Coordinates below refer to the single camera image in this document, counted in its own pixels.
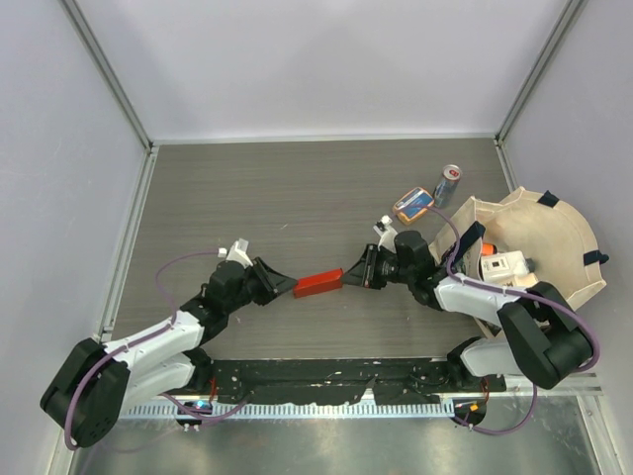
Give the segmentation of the red paper box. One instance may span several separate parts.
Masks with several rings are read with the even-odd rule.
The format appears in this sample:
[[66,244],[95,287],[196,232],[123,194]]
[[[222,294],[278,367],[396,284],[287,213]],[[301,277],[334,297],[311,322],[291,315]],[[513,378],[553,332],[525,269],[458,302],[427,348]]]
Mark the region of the red paper box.
[[337,268],[303,277],[293,288],[293,295],[296,299],[301,299],[340,289],[342,276],[343,270]]

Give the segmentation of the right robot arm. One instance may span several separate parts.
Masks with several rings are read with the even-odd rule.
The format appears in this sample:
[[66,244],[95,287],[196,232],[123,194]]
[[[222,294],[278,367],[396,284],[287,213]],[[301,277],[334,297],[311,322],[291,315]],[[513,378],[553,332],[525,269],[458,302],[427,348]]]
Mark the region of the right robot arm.
[[374,290],[403,284],[423,306],[501,328],[502,338],[475,339],[447,365],[448,382],[460,391],[494,374],[523,375],[535,386],[551,389],[590,367],[598,356],[594,338],[553,285],[502,288],[455,273],[435,261],[416,231],[396,234],[392,247],[368,244],[341,281]]

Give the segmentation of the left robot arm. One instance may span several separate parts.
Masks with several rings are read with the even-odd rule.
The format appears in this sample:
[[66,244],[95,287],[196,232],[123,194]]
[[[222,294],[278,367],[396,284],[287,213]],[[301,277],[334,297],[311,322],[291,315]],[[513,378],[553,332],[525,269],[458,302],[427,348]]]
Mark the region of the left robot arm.
[[227,327],[232,313],[249,304],[265,306],[296,284],[259,257],[249,263],[226,258],[163,322],[109,343],[92,337],[77,342],[40,407],[74,451],[100,441],[123,411],[160,393],[183,388],[201,394],[211,381],[202,345]]

